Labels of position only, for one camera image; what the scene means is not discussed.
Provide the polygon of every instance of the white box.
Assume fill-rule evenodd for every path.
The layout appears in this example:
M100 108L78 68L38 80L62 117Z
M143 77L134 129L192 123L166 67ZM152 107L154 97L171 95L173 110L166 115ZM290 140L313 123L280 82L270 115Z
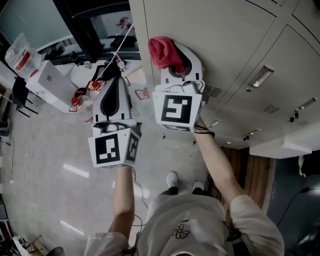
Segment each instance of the white box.
M114 168L134 165L140 136L131 128L88 138L94 167Z
M42 62L26 87L62 112L70 113L71 99L77 88L49 60Z
M193 132L202 102L201 94L153 92L156 122L168 130Z

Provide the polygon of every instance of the shoe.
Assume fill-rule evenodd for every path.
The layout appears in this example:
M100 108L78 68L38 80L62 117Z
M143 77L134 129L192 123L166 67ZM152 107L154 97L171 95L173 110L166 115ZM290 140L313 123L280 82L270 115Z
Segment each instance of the shoe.
M168 187L169 188L172 188L172 187L178 187L178 174L172 170L168 173L168 175L166 176L166 183L168 184Z
M200 188L202 190L205 190L205 186L202 182L200 181L196 181L194 184L193 184L193 190L195 190L196 188Z

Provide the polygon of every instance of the person's left arm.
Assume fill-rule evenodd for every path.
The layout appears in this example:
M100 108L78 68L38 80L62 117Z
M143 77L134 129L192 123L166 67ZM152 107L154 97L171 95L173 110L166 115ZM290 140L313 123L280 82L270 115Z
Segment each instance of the person's left arm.
M108 232L119 232L129 239L135 220L135 195L131 166L119 167L116 170L113 215L113 222Z

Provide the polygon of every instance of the black chair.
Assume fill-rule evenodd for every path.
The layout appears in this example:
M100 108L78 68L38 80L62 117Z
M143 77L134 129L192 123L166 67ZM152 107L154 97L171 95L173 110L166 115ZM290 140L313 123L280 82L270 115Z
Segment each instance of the black chair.
M33 104L33 102L31 102L28 99L29 89L26 87L26 84L27 83L25 82L25 80L19 76L15 79L15 82L12 88L12 95L13 95L12 102L13 104L16 104L17 111L19 111L20 113L24 114L29 118L30 115L27 115L26 113L22 112L23 108L35 114L38 114L38 113L26 106L27 101Z
M65 256L65 251L62 247L52 249L46 256Z

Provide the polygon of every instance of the sleeve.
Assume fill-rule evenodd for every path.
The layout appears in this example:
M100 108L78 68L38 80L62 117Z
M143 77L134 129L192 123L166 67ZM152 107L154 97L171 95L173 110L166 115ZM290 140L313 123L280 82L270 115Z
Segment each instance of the sleeve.
M249 196L233 199L230 215L235 228L248 236L258 255L284 255L284 240L278 228Z
M89 236L84 256L119 256L128 248L128 239L122 233L96 233Z

